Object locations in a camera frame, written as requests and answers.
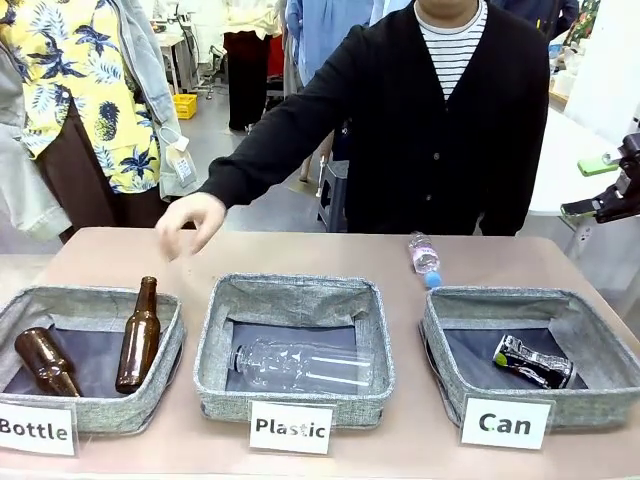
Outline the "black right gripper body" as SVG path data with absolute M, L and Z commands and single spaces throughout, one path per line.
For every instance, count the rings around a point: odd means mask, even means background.
M 639 133 L 626 135 L 618 151 L 618 179 L 596 197 L 595 219 L 600 224 L 639 214 Z

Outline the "person's right hand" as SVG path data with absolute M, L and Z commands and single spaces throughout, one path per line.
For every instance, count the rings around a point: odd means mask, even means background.
M 227 209 L 215 196 L 197 192 L 171 203 L 155 225 L 160 248 L 172 261 L 180 255 L 180 230 L 192 223 L 196 233 L 189 247 L 198 253 L 222 226 Z

